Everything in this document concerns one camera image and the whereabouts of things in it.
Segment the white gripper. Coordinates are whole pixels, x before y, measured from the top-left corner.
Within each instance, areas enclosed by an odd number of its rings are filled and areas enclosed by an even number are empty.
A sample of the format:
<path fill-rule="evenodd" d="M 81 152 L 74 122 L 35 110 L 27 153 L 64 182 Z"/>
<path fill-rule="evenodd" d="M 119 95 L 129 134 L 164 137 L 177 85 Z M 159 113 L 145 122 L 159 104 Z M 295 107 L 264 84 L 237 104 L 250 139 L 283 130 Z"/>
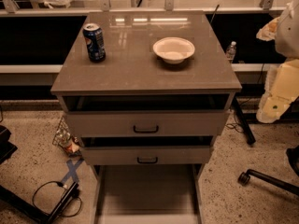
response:
<path fill-rule="evenodd" d="M 299 60 L 288 60 L 279 67 L 271 65 L 264 83 L 256 119 L 261 123 L 273 123 L 287 111 L 299 97 Z"/>

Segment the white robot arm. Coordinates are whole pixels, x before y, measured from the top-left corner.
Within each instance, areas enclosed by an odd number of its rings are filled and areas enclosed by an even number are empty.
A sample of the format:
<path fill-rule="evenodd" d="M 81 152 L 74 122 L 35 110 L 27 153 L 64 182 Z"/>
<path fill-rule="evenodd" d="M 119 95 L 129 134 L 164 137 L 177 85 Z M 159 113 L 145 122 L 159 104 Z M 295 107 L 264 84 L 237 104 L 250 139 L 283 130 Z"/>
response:
<path fill-rule="evenodd" d="M 299 0 L 288 3 L 281 15 L 268 22 L 256 37 L 274 39 L 276 52 L 286 58 L 279 67 L 271 65 L 268 69 L 256 114 L 261 123 L 273 123 L 299 97 Z"/>

